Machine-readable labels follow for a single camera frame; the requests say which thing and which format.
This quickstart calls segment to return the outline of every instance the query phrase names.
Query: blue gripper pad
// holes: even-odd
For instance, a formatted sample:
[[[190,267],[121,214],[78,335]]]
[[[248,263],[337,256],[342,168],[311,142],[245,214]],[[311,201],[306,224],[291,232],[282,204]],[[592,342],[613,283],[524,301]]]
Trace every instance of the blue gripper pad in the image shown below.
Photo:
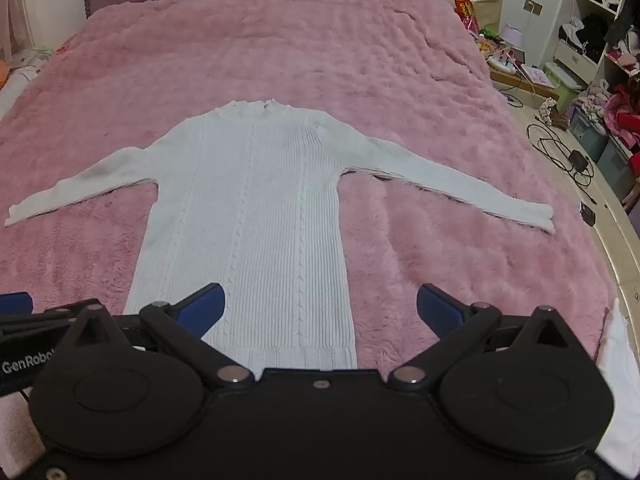
[[[211,283],[172,307],[178,310],[176,322],[188,332],[202,338],[225,312],[225,291]]]
[[[31,314],[33,300],[28,292],[0,294],[0,314]]]
[[[420,287],[417,307],[420,319],[441,339],[466,321],[468,310],[468,306],[433,285]]]

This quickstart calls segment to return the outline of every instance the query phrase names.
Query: sweater sleeve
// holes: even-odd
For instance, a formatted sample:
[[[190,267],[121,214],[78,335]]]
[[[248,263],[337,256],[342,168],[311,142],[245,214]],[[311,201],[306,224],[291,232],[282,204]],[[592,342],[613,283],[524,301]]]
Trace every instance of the sweater sleeve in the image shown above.
[[[325,148],[345,170],[410,182],[480,208],[486,213],[554,232],[549,204],[526,202],[461,171],[437,164],[388,140],[366,137],[348,124],[322,112],[316,116],[316,132]]]
[[[145,150],[122,148],[82,173],[60,180],[54,187],[39,191],[11,206],[4,226],[151,179],[147,159],[148,153]]]

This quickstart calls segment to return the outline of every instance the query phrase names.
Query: red bag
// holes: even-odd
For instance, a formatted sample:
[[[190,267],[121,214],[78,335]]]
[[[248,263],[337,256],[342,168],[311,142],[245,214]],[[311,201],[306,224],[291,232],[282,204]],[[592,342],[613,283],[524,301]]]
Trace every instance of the red bag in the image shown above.
[[[480,34],[478,20],[476,20],[476,10],[471,0],[454,0],[456,3],[456,14],[462,20],[462,24],[466,30],[471,30],[476,34]]]
[[[629,159],[629,168],[634,172],[634,177],[640,176],[640,153],[635,153],[631,155]]]

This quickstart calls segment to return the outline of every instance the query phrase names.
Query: sweater hem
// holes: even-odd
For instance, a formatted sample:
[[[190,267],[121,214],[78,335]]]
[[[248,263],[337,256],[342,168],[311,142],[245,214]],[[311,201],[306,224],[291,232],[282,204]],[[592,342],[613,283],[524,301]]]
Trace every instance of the sweater hem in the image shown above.
[[[350,370],[357,368],[355,347],[255,347],[212,345],[225,356],[260,376],[265,368],[304,368],[306,370]]]

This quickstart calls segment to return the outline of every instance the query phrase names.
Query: sweater collar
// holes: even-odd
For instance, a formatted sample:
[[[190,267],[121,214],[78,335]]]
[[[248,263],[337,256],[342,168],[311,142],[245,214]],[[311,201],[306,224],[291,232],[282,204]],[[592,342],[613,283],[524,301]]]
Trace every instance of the sweater collar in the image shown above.
[[[216,108],[220,117],[230,121],[268,121],[282,117],[284,112],[290,108],[281,105],[274,99],[268,101],[231,101],[221,108]]]

